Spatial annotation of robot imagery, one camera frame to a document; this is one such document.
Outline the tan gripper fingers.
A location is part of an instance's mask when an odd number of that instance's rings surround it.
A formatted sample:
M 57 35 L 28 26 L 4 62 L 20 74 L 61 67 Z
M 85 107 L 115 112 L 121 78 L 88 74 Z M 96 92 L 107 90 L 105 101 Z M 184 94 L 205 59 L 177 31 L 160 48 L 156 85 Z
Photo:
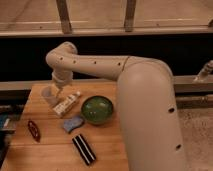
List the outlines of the tan gripper fingers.
M 63 88 L 57 88 L 57 87 L 55 87 L 54 88 L 54 97 L 56 97 L 56 98 L 59 98 L 59 96 L 60 96 L 60 94 L 61 94 L 61 92 L 63 91 Z

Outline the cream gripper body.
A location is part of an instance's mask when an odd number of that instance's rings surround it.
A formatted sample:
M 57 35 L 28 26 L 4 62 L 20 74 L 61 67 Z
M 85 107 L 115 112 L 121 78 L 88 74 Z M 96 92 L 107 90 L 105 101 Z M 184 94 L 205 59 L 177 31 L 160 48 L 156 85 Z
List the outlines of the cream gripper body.
M 52 73 L 52 81 L 56 87 L 59 89 L 63 88 L 64 86 L 70 84 L 73 79 L 72 72 L 53 72 Z

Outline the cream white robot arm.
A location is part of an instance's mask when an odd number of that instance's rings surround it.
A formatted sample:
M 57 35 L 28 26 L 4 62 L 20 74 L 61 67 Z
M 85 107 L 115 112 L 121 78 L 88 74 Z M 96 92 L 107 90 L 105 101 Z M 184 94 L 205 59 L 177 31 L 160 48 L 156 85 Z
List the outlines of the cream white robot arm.
M 70 42 L 47 53 L 62 88 L 79 72 L 117 82 L 116 102 L 129 171 L 188 171 L 173 74 L 157 59 L 80 55 Z

